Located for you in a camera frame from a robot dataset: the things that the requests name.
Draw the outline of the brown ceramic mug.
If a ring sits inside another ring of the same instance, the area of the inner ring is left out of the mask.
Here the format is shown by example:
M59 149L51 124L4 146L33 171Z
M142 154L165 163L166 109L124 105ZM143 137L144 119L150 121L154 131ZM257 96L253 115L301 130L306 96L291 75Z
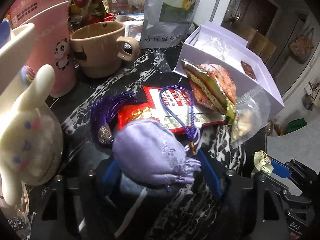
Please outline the brown ceramic mug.
M115 73L122 61L137 59L140 45L125 36L121 22L99 22L82 27L70 36L74 58L90 78L102 78Z

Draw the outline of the silver green standing pouch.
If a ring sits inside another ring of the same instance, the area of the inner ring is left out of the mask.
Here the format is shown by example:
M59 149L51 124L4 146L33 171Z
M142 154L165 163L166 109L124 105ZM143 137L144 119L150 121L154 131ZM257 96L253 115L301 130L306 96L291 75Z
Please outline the silver green standing pouch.
M169 48L186 38L200 0L145 0L140 47Z

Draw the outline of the small brown candy packet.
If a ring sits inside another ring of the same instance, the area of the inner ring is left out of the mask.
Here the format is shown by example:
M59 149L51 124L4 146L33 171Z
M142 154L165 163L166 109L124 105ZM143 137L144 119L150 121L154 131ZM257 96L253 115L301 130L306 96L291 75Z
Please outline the small brown candy packet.
M250 78L252 78L253 80L256 80L257 78L256 78L256 76L255 76L255 73L254 73L251 65L245 63L244 61L241 61L240 63L241 63L241 66L242 66L245 74L246 74L247 76L249 76Z

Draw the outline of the purple silk pouch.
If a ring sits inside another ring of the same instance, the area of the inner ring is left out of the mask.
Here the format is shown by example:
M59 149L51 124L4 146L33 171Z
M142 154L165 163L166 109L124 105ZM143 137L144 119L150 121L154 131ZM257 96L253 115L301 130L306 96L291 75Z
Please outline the purple silk pouch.
M128 177L155 187L191 184L201 168L175 135L153 119L128 123L115 136L112 152Z

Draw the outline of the white bunny figurine jar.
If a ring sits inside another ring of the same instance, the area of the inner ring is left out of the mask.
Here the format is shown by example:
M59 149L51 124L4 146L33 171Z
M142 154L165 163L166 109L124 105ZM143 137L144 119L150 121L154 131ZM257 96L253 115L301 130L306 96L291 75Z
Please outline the white bunny figurine jar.
M10 206L20 203L23 184L45 184L60 165L62 128L46 104L54 82L54 69L45 64L11 109L1 115L2 193Z

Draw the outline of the clear zip bag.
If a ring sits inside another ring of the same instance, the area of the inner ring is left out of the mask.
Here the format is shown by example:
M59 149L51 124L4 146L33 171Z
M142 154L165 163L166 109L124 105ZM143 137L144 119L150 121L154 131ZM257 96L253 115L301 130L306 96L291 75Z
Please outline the clear zip bag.
M236 99L236 119L232 124L231 146L241 146L265 127L270 110L269 98L260 85Z

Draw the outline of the small green candy wrapper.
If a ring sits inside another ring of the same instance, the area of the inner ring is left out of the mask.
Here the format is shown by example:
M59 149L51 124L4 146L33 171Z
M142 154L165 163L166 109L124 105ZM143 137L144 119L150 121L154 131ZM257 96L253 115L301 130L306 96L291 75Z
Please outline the small green candy wrapper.
M258 172L271 174L274 170L274 167L271 165L271 158L263 150L254 153L253 164L254 168L251 177L254 177Z

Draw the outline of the red flat packet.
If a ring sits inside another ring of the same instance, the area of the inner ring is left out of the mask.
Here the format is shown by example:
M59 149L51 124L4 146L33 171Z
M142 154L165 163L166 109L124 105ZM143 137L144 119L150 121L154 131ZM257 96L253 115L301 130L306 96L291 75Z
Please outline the red flat packet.
M118 113L118 129L138 119L153 119L161 123L173 133L185 133L179 122L162 106L159 99L160 88L143 87L146 103L124 106ZM168 89L162 94L164 103L188 127L191 127L190 95L180 89ZM225 116L202 105L194 106L195 127L223 124Z

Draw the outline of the pink panda cup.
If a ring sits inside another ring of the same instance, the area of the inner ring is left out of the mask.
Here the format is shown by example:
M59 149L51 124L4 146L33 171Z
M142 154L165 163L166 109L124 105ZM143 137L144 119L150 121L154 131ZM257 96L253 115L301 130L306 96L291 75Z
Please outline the pink panda cup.
M49 64L55 71L50 91L54 98L66 95L76 83L70 47L67 0L16 0L7 13L14 28L35 24L35 45L26 62L28 74L35 75Z

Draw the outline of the orange foil snack packet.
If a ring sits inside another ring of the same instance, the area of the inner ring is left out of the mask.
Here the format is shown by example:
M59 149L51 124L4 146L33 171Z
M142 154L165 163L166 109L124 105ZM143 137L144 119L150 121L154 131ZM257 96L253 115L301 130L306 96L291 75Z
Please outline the orange foil snack packet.
M226 117L231 125L236 117L236 85L229 72L219 64L194 65L181 60L197 103Z

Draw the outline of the lavender gift box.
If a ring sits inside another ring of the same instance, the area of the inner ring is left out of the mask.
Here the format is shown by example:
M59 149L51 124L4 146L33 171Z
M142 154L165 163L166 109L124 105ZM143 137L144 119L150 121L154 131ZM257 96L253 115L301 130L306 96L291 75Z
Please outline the lavender gift box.
M269 118L272 119L284 109L283 99L262 59L249 50L246 45L247 41L240 36L212 22L206 22L185 40L174 72L186 77L181 66L183 59L194 65L219 64L231 75L236 85L238 97L257 85L263 87L271 103ZM251 65L256 80L245 74L241 61Z

